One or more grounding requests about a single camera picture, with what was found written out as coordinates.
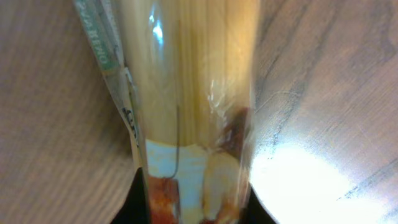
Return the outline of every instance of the wood grain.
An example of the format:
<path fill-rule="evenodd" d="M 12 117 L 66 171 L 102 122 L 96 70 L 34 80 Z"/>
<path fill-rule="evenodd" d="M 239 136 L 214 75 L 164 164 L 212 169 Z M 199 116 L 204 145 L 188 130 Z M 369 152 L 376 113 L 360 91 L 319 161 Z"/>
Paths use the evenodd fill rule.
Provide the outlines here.
<path fill-rule="evenodd" d="M 398 220 L 398 2 L 262 4 L 263 205 L 282 223 Z M 72 2 L 1 1 L 0 222 L 109 223 L 129 150 Z"/>
<path fill-rule="evenodd" d="M 371 202 L 372 208 L 363 212 L 377 213 L 376 221 L 398 220 L 396 1 L 269 4 L 278 6 L 269 12 L 272 22 L 262 27 L 257 51 L 256 156 L 277 162 L 255 162 L 252 178 L 264 205 L 282 223 L 288 223 L 293 213 L 298 213 L 295 221 L 300 223 L 320 210 L 339 206 L 336 201 L 351 198 Z M 278 154 L 286 151 L 284 147 L 334 169 L 346 180 L 346 191 L 326 197 L 336 186 L 312 180 L 316 175 L 309 172 L 299 179 L 307 180 L 302 187 L 312 192 L 295 187 L 289 182 L 295 178 L 287 174 L 278 178 L 292 184 L 283 188 L 290 193 L 271 197 L 283 181 L 272 179 L 270 172 L 321 168 L 310 161 L 281 165 L 289 160 Z M 321 193 L 318 187 L 324 187 Z M 306 194 L 302 198 L 307 202 L 294 202 L 302 198 L 291 196 L 299 194 Z M 327 207 L 306 205 L 319 202 L 315 197 L 324 197 Z M 283 203 L 292 206 L 282 211 Z"/>

